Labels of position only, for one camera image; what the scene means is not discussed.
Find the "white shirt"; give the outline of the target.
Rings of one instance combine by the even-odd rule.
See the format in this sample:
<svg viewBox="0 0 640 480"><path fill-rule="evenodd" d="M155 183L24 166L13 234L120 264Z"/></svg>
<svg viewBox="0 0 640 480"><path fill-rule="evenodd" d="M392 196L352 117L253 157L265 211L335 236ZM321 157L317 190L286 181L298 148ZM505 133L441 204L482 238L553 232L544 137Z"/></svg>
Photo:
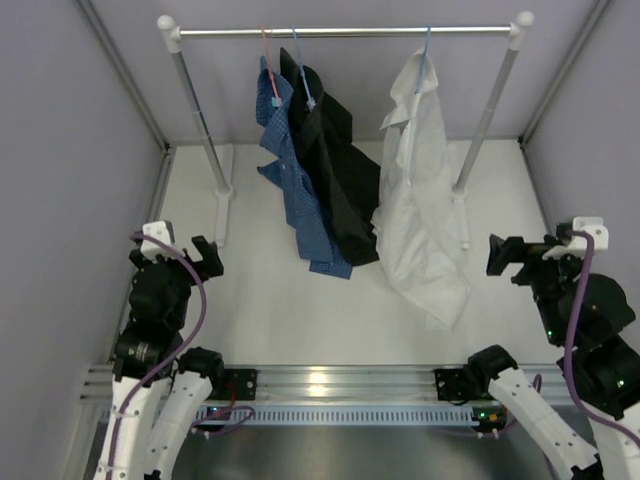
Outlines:
<svg viewBox="0 0 640 480"><path fill-rule="evenodd" d="M381 125L379 206L371 223L390 286L424 310L428 321L451 329L462 315L470 285L451 201L452 165L439 82L429 56L423 90L414 93L422 50L407 60L390 90L394 107Z"/></svg>

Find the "light blue wire hanger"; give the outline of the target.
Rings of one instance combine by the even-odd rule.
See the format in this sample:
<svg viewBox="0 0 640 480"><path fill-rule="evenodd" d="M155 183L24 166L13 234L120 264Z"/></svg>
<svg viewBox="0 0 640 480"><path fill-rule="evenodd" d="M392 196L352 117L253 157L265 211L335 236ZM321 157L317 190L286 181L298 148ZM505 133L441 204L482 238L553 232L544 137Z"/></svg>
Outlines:
<svg viewBox="0 0 640 480"><path fill-rule="evenodd" d="M420 57L418 76L417 76L417 79L416 79L416 85L415 85L415 89L414 89L414 93L415 94L419 94L419 93L422 92L423 84L424 84L425 78L427 76L428 53L429 53L429 46L430 46L430 41L431 41L431 33L432 33L432 26L428 25L427 28L426 28L426 33L425 33L425 42L424 42L422 54L421 54L421 57Z"/></svg>

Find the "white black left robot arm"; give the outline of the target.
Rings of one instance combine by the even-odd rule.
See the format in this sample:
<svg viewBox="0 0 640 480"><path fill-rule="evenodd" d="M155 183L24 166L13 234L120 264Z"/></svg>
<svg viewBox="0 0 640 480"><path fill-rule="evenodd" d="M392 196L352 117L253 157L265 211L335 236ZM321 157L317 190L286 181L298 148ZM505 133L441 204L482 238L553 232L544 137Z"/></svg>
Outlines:
<svg viewBox="0 0 640 480"><path fill-rule="evenodd" d="M218 352L181 335L191 292L224 272L215 243L191 242L192 260L161 237L137 233L129 258L136 268L129 320L114 348L112 397L97 479L168 479L194 416L205 399L223 393Z"/></svg>

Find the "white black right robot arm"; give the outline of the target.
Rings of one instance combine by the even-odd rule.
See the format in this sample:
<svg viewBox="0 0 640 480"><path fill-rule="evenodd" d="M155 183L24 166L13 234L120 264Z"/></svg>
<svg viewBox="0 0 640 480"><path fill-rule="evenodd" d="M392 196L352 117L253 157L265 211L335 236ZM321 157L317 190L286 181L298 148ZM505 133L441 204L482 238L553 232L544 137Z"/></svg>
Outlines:
<svg viewBox="0 0 640 480"><path fill-rule="evenodd" d="M603 227L568 229L541 243L489 239L487 274L520 265L511 281L531 288L548 342L563 349L557 364L594 440L582 439L499 345L468 358L465 384L507 408L559 479L639 476L639 354L620 335L636 315L615 280L591 271L608 246Z"/></svg>

